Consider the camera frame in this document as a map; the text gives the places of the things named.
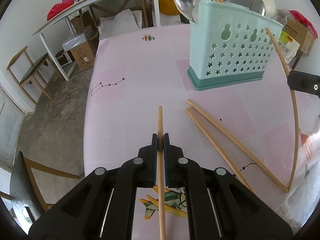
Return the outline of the white ceramic spoon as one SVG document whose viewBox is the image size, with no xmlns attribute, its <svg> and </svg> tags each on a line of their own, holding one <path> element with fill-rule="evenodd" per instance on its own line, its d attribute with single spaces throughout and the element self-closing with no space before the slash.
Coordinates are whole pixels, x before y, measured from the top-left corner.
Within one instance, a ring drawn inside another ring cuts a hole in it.
<svg viewBox="0 0 320 240">
<path fill-rule="evenodd" d="M 265 6 L 265 16 L 272 18 L 276 13 L 276 3 L 274 0 L 262 0 Z"/>
</svg>

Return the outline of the steel ladle spoon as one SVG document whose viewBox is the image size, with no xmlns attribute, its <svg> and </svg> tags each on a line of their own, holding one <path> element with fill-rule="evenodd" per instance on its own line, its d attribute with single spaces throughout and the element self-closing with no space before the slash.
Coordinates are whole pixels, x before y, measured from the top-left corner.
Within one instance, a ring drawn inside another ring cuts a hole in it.
<svg viewBox="0 0 320 240">
<path fill-rule="evenodd" d="M 253 0 L 249 9 L 250 9 L 250 11 L 253 11 L 253 12 L 256 12 L 262 16 L 265 16 L 265 5 L 264 5 L 263 0 Z"/>
</svg>

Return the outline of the yellow white rice bag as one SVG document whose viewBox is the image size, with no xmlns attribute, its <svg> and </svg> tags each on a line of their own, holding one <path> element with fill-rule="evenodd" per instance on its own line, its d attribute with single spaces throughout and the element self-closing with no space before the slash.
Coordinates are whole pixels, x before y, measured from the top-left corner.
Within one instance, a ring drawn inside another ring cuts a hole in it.
<svg viewBox="0 0 320 240">
<path fill-rule="evenodd" d="M 278 46 L 287 64 L 296 56 L 300 44 L 285 31 L 281 31 Z"/>
</svg>

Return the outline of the cardboard box right side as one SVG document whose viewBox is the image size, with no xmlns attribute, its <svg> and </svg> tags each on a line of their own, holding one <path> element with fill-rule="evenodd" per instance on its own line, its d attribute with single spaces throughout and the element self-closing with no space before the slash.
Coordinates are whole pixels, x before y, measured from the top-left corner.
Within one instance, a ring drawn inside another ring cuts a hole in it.
<svg viewBox="0 0 320 240">
<path fill-rule="evenodd" d="M 316 38 L 306 26 L 297 20 L 287 20 L 284 31 L 300 44 L 300 51 L 306 55 L 310 54 Z"/>
</svg>

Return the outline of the red bag in box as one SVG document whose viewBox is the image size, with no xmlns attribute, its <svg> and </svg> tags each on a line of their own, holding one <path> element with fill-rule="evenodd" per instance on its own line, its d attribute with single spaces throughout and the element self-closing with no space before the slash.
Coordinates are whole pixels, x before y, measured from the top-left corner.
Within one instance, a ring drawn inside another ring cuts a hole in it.
<svg viewBox="0 0 320 240">
<path fill-rule="evenodd" d="M 306 26 L 311 31 L 315 39 L 318 38 L 316 29 L 314 28 L 313 24 L 305 16 L 303 16 L 300 12 L 296 10 L 289 10 L 289 12 L 292 14 L 295 20 L 297 20 L 302 25 Z"/>
</svg>

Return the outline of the near wooden chair black back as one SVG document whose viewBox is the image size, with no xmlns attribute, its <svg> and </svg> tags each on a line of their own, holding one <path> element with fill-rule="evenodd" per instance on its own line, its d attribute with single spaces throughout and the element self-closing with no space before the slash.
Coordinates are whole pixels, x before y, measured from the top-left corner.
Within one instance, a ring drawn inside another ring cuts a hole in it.
<svg viewBox="0 0 320 240">
<path fill-rule="evenodd" d="M 18 221 L 25 225 L 33 224 L 53 206 L 53 204 L 45 202 L 36 183 L 33 170 L 62 178 L 80 179 L 77 174 L 42 165 L 26 158 L 22 152 L 18 152 L 11 171 L 9 193 L 1 192 L 1 197 L 11 201 Z"/>
</svg>

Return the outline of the mint green utensil holder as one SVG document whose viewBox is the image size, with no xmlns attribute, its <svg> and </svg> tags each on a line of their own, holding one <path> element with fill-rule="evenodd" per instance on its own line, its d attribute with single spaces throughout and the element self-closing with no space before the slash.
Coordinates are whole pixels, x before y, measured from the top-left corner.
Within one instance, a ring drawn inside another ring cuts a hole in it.
<svg viewBox="0 0 320 240">
<path fill-rule="evenodd" d="M 283 25 L 238 4 L 200 1 L 187 75 L 196 90 L 261 80 Z"/>
</svg>

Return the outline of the pink patterned table mat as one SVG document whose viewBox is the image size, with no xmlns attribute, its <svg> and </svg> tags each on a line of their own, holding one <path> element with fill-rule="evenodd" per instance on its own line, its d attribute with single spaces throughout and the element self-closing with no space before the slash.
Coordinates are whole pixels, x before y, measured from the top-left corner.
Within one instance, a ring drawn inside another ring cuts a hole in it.
<svg viewBox="0 0 320 240">
<path fill-rule="evenodd" d="M 297 232 L 319 201 L 319 98 L 297 92 L 299 143 L 289 87 L 276 54 L 260 81 L 195 90 L 187 76 L 189 27 L 151 28 L 101 40 L 89 85 L 84 171 L 118 168 L 149 145 L 158 107 L 170 142 L 201 167 L 227 167 L 186 114 L 187 99 L 240 140 L 283 184 L 284 193 L 247 155 L 201 119 L 257 196 Z"/>
</svg>

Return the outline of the white panel door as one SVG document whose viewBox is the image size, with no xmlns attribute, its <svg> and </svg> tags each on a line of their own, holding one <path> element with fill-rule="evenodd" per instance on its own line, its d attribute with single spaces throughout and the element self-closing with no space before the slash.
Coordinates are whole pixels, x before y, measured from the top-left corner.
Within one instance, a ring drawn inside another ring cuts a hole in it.
<svg viewBox="0 0 320 240">
<path fill-rule="evenodd" d="M 24 117 L 25 114 L 1 88 L 1 168 L 9 172 L 14 164 L 18 135 Z"/>
</svg>

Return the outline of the yellow plastic bag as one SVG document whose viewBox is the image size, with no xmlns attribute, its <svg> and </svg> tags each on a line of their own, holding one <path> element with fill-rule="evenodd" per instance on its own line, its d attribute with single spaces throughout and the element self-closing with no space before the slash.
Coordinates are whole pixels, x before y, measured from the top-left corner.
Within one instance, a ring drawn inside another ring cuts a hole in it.
<svg viewBox="0 0 320 240">
<path fill-rule="evenodd" d="M 180 14 L 174 0 L 158 0 L 158 2 L 159 10 L 163 15 L 176 16 Z"/>
</svg>

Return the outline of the cardboard box on floor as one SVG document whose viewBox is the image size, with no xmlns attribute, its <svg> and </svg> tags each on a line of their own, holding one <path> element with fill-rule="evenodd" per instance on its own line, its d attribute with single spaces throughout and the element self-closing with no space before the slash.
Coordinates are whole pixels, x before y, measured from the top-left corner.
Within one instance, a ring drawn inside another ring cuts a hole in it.
<svg viewBox="0 0 320 240">
<path fill-rule="evenodd" d="M 71 49 L 71 53 L 80 70 L 94 67 L 98 44 L 98 38 L 94 38 Z"/>
</svg>

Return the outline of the wooden chair dark seat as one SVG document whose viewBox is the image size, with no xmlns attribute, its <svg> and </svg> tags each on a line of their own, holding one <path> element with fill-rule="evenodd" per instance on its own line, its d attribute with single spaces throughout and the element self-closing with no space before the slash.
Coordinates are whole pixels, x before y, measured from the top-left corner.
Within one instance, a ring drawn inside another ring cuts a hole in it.
<svg viewBox="0 0 320 240">
<path fill-rule="evenodd" d="M 29 56 L 29 54 L 27 53 L 27 48 L 28 46 L 24 46 L 16 55 L 14 55 L 12 57 L 12 59 L 10 60 L 10 62 L 8 63 L 6 70 L 9 72 L 9 74 L 11 75 L 11 77 L 13 78 L 13 80 L 16 82 L 16 84 L 20 87 L 20 89 L 24 92 L 24 94 L 35 104 L 38 105 L 37 102 L 30 96 L 30 94 L 25 90 L 24 86 L 28 83 L 35 83 L 37 85 L 37 87 L 39 87 L 39 89 L 42 91 L 42 93 L 50 100 L 52 101 L 53 98 L 52 96 L 45 90 L 45 88 L 39 83 L 39 81 L 36 79 L 36 75 L 38 75 L 40 77 L 40 79 L 42 80 L 42 82 L 44 82 L 45 84 L 48 84 L 45 79 L 43 78 L 43 76 L 39 73 L 39 70 L 41 68 L 41 66 L 47 66 L 48 63 L 50 63 L 50 65 L 52 66 L 53 70 L 56 72 L 56 74 L 58 75 L 59 78 L 62 79 L 62 75 L 59 72 L 57 66 L 55 65 L 55 63 L 52 61 L 52 59 L 50 58 L 50 56 L 48 55 L 48 53 L 44 54 L 43 56 L 41 56 L 38 60 L 36 60 L 35 62 L 33 62 Z M 23 75 L 23 77 L 21 78 L 20 81 L 18 81 L 17 77 L 15 76 L 15 74 L 13 73 L 13 71 L 11 70 L 11 67 L 15 64 L 15 62 L 19 59 L 19 57 L 24 54 L 27 58 L 27 60 L 29 61 L 29 63 L 31 64 L 31 66 L 29 67 L 29 69 L 27 70 L 27 72 Z"/>
</svg>

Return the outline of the white sack under table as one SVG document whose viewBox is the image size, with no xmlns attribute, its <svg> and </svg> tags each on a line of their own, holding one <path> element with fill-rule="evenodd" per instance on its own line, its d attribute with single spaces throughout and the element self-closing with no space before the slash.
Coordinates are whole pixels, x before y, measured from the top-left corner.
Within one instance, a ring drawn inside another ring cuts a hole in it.
<svg viewBox="0 0 320 240">
<path fill-rule="evenodd" d="M 100 17 L 99 40 L 138 31 L 142 28 L 142 11 L 125 9 L 116 16 Z"/>
</svg>

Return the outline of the white long side table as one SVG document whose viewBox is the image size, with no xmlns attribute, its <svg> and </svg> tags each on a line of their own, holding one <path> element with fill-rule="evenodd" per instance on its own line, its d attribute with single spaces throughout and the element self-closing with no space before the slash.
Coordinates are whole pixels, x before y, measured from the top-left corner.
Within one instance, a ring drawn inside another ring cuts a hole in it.
<svg viewBox="0 0 320 240">
<path fill-rule="evenodd" d="M 43 25 L 40 29 L 38 29 L 35 33 L 33 33 L 33 36 L 36 34 L 39 34 L 40 39 L 41 39 L 45 49 L 48 52 L 49 58 L 56 65 L 57 69 L 59 70 L 59 72 L 62 74 L 62 76 L 64 77 L 64 79 L 66 81 L 69 80 L 69 77 L 70 77 L 74 68 L 72 68 L 68 73 L 66 73 L 63 70 L 63 68 L 61 67 L 61 65 L 57 61 L 55 54 L 53 53 L 53 51 L 51 50 L 51 48 L 49 47 L 49 45 L 46 41 L 46 38 L 44 36 L 44 31 L 47 30 L 48 28 L 50 28 L 51 26 L 55 25 L 57 22 L 67 18 L 67 25 L 71 28 L 71 33 L 72 33 L 73 29 L 72 29 L 72 26 L 69 22 L 68 16 L 75 13 L 76 11 L 79 11 L 80 9 L 83 9 L 84 7 L 88 7 L 89 5 L 93 5 L 93 4 L 100 2 L 100 1 L 103 1 L 103 0 L 81 0 L 80 2 L 76 2 L 73 5 L 71 5 L 70 7 L 68 7 L 67 9 L 65 9 L 64 11 L 57 14 L 54 18 L 49 20 L 45 25 Z M 153 26 L 160 27 L 161 26 L 161 18 L 160 18 L 158 0 L 153 0 L 153 8 L 155 11 L 155 18 L 153 19 Z"/>
</svg>

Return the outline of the red plastic bag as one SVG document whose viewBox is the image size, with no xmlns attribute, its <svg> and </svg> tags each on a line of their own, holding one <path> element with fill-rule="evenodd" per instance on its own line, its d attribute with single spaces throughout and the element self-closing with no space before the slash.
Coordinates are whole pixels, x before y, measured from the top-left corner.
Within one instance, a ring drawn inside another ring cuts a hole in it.
<svg viewBox="0 0 320 240">
<path fill-rule="evenodd" d="M 53 17 L 55 17 L 60 12 L 64 11 L 71 5 L 73 5 L 75 0 L 62 0 L 61 3 L 55 4 L 48 12 L 47 14 L 47 21 L 51 20 Z"/>
</svg>

